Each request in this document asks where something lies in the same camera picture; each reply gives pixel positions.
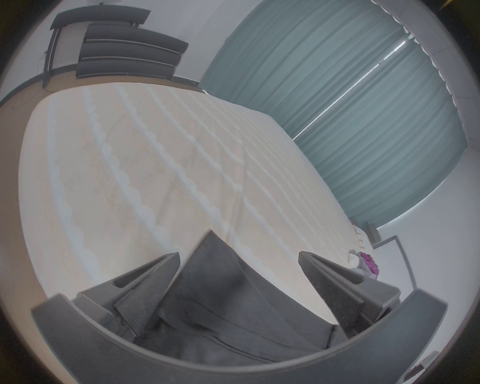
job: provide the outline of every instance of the green curtain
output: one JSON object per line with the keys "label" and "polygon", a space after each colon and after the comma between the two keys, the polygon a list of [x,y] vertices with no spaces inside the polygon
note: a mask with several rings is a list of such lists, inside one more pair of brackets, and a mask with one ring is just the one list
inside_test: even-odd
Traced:
{"label": "green curtain", "polygon": [[200,82],[272,116],[349,217],[385,224],[448,175],[466,148],[438,71],[403,26],[369,0],[264,0]]}

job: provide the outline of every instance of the curtain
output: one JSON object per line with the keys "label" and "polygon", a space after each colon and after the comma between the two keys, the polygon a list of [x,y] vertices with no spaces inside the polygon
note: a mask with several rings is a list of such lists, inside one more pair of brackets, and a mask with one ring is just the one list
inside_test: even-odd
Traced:
{"label": "curtain", "polygon": [[466,140],[430,58],[368,0],[264,0],[200,87],[272,116],[297,139],[349,217],[380,226],[429,194]]}

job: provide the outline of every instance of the dark gray fabric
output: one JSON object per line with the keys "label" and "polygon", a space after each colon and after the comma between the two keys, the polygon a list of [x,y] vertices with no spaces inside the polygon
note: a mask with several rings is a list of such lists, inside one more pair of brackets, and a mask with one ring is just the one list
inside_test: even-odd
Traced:
{"label": "dark gray fabric", "polygon": [[333,325],[264,280],[210,232],[135,343],[210,365],[290,360],[326,349]]}

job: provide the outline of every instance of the white wall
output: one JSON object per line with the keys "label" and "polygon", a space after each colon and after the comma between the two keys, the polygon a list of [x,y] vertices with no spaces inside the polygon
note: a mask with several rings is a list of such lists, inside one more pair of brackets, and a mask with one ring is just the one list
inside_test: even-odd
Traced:
{"label": "white wall", "polygon": [[468,149],[429,196],[378,230],[399,237],[418,287],[448,303],[423,356],[441,351],[480,289],[480,153]]}
{"label": "white wall", "polygon": [[[176,76],[200,81],[208,65],[243,18],[261,0],[120,0],[105,1],[151,10],[141,28],[189,43]],[[42,73],[52,36],[50,26],[59,12],[98,4],[92,0],[63,0],[36,28],[7,66],[0,86],[0,100],[23,82]],[[86,25],[70,25],[60,35],[53,68],[76,64]]]}

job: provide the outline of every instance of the bed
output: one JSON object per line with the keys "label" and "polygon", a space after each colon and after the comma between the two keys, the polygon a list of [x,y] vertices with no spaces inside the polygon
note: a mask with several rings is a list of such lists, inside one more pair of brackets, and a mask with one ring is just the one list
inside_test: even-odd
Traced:
{"label": "bed", "polygon": [[168,86],[109,83],[42,100],[19,166],[25,242],[48,297],[74,298],[214,231],[250,267],[337,324],[300,251],[349,267],[358,235],[269,116]]}

